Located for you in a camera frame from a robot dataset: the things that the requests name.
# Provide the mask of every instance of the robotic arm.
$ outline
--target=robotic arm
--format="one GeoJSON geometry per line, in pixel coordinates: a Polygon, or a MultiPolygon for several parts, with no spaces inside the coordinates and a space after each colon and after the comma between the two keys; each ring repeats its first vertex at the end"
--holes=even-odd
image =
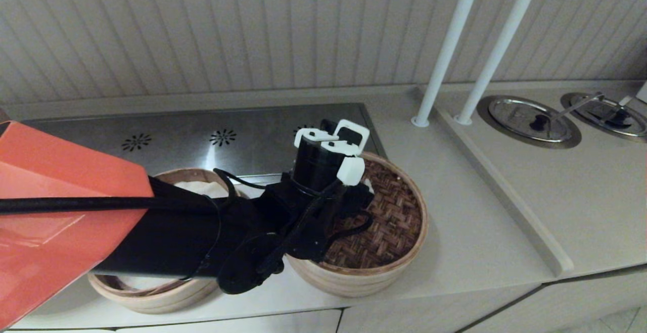
{"type": "MultiPolygon", "coordinates": [[[[0,240],[3,233],[9,232],[3,223],[14,223],[23,214],[27,217],[35,215],[33,213],[62,211],[143,210],[145,213],[121,243],[94,266],[95,272],[216,278],[222,291],[240,294],[261,285],[272,274],[280,273],[285,253],[297,259],[321,261],[333,241],[370,226],[372,218],[365,208],[374,195],[369,186],[360,183],[364,172],[360,154],[368,135],[368,129],[346,120],[338,124],[324,120],[320,129],[301,129],[294,140],[298,148],[294,168],[282,174],[278,183],[253,185],[215,169],[228,186],[228,197],[221,199],[210,199],[145,176],[123,178],[131,178],[133,183],[150,184],[152,197],[76,197],[78,194],[53,191],[44,195],[46,198],[26,198],[19,186],[14,186],[13,192],[11,187],[5,187],[0,191],[0,198],[3,198],[0,199],[0,240]],[[263,194],[251,200],[238,197],[231,179],[262,188],[263,194]],[[332,234],[331,227],[337,218],[357,215],[365,216],[363,225],[332,234]]],[[[29,153],[12,148],[16,142],[39,142],[56,148],[56,142],[66,141],[19,123],[0,124],[0,180],[3,186],[13,184],[10,178],[19,172],[19,167],[16,168],[19,158],[14,154],[29,153]]],[[[71,159],[77,170],[83,169],[84,162],[99,162],[99,157],[110,158],[106,159],[108,162],[115,159],[69,142],[65,147],[71,147],[80,155],[71,159]],[[84,159],[84,153],[93,153],[93,157],[84,159]]],[[[47,155],[47,158],[56,158],[56,155],[47,155]]],[[[42,166],[25,164],[25,168],[32,169],[29,178],[34,177],[34,170],[38,172],[39,167],[50,173],[66,167],[62,160],[54,167],[51,162],[42,162],[42,166]]],[[[104,213],[108,218],[122,216],[97,213],[104,213]]],[[[7,259],[3,254],[0,244],[0,285],[3,275],[9,276],[12,268],[16,269],[10,264],[15,259],[7,259]]],[[[4,298],[0,290],[0,301],[4,298]]],[[[35,306],[30,306],[24,314],[33,308],[35,306]]]]}

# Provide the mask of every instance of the white metal rod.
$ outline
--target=white metal rod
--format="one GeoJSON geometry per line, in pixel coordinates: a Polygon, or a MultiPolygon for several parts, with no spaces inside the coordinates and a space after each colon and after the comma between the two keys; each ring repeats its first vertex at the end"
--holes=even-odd
{"type": "Polygon", "coordinates": [[[525,12],[531,1],[532,0],[516,0],[510,15],[508,15],[508,19],[503,25],[499,39],[497,39],[494,49],[492,49],[492,52],[490,53],[490,57],[488,57],[487,62],[485,62],[485,66],[476,80],[476,84],[474,84],[474,89],[467,99],[463,111],[460,113],[460,116],[455,117],[456,122],[460,124],[472,123],[471,117],[476,109],[476,105],[481,100],[481,97],[485,92],[485,88],[490,83],[490,80],[492,80],[492,76],[494,75],[497,66],[499,66],[499,62],[503,59],[503,55],[508,49],[510,41],[513,40],[513,36],[524,18],[525,12]]]}
{"type": "Polygon", "coordinates": [[[445,73],[447,72],[447,68],[451,61],[451,55],[453,55],[453,52],[456,49],[460,33],[463,31],[463,27],[465,27],[465,21],[467,20],[467,16],[470,13],[473,3],[474,0],[458,0],[456,8],[453,10],[453,16],[451,17],[451,22],[447,28],[447,34],[443,40],[443,47],[438,55],[436,65],[434,66],[434,72],[432,73],[432,77],[429,79],[429,84],[427,84],[425,98],[423,98],[423,103],[420,105],[418,116],[411,119],[411,123],[418,127],[427,127],[429,125],[429,121],[427,120],[429,113],[432,111],[436,96],[438,96],[438,91],[443,83],[445,73]]]}

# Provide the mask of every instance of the bamboo steamer basket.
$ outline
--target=bamboo steamer basket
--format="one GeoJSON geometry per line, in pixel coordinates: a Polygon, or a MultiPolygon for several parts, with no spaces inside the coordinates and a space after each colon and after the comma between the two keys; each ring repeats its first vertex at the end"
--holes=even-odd
{"type": "MultiPolygon", "coordinates": [[[[217,183],[224,190],[227,186],[215,174],[204,169],[177,169],[156,175],[169,184],[180,181],[205,181],[217,183]]],[[[170,280],[150,289],[135,289],[125,284],[119,277],[88,274],[90,285],[104,298],[143,314],[164,314],[175,312],[198,301],[218,289],[214,279],[170,280]]]]}
{"type": "MultiPolygon", "coordinates": [[[[287,256],[306,282],[329,294],[359,298],[375,294],[402,275],[427,237],[427,204],[414,181],[393,163],[363,153],[374,201],[368,208],[374,223],[365,232],[335,241],[323,262],[287,256]]],[[[333,232],[355,227],[363,217],[338,221],[333,232]]]]}

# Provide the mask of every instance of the woven bamboo lid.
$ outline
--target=woven bamboo lid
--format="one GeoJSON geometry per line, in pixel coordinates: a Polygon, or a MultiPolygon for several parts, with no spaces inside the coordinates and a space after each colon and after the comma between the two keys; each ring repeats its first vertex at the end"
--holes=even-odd
{"type": "MultiPolygon", "coordinates": [[[[427,206],[418,187],[402,170],[375,154],[364,153],[374,201],[368,208],[374,222],[354,236],[335,241],[319,266],[331,271],[365,275],[408,263],[427,236],[427,206]]],[[[337,220],[331,233],[357,227],[363,216],[337,220]]]]}

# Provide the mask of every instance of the round metal lid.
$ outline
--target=round metal lid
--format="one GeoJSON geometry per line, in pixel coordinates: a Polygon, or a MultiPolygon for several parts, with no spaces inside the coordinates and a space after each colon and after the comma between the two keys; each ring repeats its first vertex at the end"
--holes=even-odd
{"type": "MultiPolygon", "coordinates": [[[[586,93],[572,93],[566,103],[574,105],[589,96],[586,93]]],[[[587,123],[616,135],[637,138],[647,136],[647,118],[627,106],[620,107],[609,98],[591,101],[573,112],[587,123]]]]}
{"type": "Polygon", "coordinates": [[[501,126],[523,137],[542,142],[571,139],[571,127],[563,117],[549,121],[558,112],[541,103],[520,98],[500,97],[488,105],[488,112],[501,126]]]}

